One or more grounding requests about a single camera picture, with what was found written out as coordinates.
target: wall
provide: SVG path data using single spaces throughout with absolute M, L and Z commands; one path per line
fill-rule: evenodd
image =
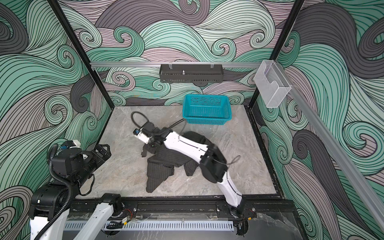
M 268 59 L 294 0 L 59 0 L 91 61 Z M 100 68 L 114 103 L 179 105 L 186 94 L 248 104 L 256 70 L 229 68 L 224 83 L 160 83 L 158 68 Z
M 48 147 L 78 139 L 92 149 L 110 111 L 47 1 L 1 1 L 1 239 L 29 239 Z
M 384 2 L 329 0 L 302 9 L 278 61 L 357 168 L 384 194 Z M 290 95 L 258 98 L 260 132 L 310 239 L 384 239 Z

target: black vertical frame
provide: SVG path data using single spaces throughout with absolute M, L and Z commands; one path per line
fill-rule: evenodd
M 92 79 L 95 81 L 97 87 L 100 89 L 101 94 L 104 96 L 105 100 L 107 101 L 109 107 L 111 110 L 114 109 L 114 104 L 112 102 L 111 97 L 109 96 L 107 90 L 105 89 L 99 75 L 95 70 L 91 68 L 90 60 L 85 53 L 83 47 L 80 44 L 80 41 L 76 37 L 68 19 L 65 17 L 65 14 L 63 10 L 61 9 L 59 3 L 57 0 L 47 0 L 49 5 L 51 6 L 53 12 L 55 13 L 57 19 L 59 20 L 60 24 L 62 25 L 64 31 L 67 33 L 69 39 L 71 40 L 75 50 L 77 51 L 77 54 L 80 56 L 81 60 L 85 64 L 87 70 L 89 71 L 89 74 L 91 75 Z
M 277 60 L 277 57 L 279 56 L 279 53 L 281 49 L 283 48 L 283 45 L 286 41 L 286 39 L 289 36 L 289 33 L 291 32 L 291 29 L 293 27 L 293 24 L 296 21 L 297 16 L 299 15 L 299 12 L 301 10 L 301 7 L 303 6 L 305 0 L 296 0 L 292 6 L 291 12 L 288 15 L 287 20 L 285 20 L 285 24 L 283 27 L 283 31 L 281 32 L 277 43 L 271 53 L 271 56 L 269 57 L 269 60 Z M 253 93 L 253 96 L 251 98 L 251 101 L 249 102 L 248 106 L 252 108 L 256 102 L 257 97 L 259 96 L 259 91 L 255 91 Z

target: crumpled cloth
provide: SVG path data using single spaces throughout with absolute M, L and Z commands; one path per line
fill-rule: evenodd
M 211 144 L 211 141 L 196 132 L 186 132 L 182 135 L 189 140 L 201 144 Z M 161 145 L 155 155 L 147 159 L 147 192 L 153 192 L 163 181 L 174 174 L 174 167 L 184 165 L 185 174 L 192 176 L 198 164 L 192 158 Z

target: teal plastic basket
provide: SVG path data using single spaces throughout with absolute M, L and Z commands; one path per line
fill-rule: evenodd
M 191 124 L 224 125 L 232 119 L 231 104 L 227 96 L 187 94 L 183 118 Z

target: table surface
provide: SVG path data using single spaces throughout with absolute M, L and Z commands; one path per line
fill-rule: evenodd
M 231 109 L 232 120 L 225 125 L 186 124 L 183 132 L 195 131 L 207 137 L 219 147 L 227 162 L 241 155 L 238 162 L 229 166 L 229 173 L 242 194 L 275 194 L 244 106 L 232 105 Z M 143 143 L 133 136 L 136 127 L 131 121 L 132 111 L 144 113 L 160 129 L 182 118 L 182 106 L 116 107 L 100 140 L 100 144 L 110 145 L 112 156 L 94 172 L 96 181 L 92 192 L 77 198 L 101 197 L 106 192 L 119 193 L 123 197 L 222 195 L 216 184 L 202 176 L 199 167 L 193 176 L 188 177 L 183 166 L 175 167 L 174 175 L 154 192 L 146 192 L 147 158 L 151 154 L 141 157 Z M 139 124 L 145 122 L 138 114 L 135 120 Z M 180 132 L 183 126 L 181 123 L 173 130 Z M 81 192 L 89 190 L 91 180 L 87 180 Z

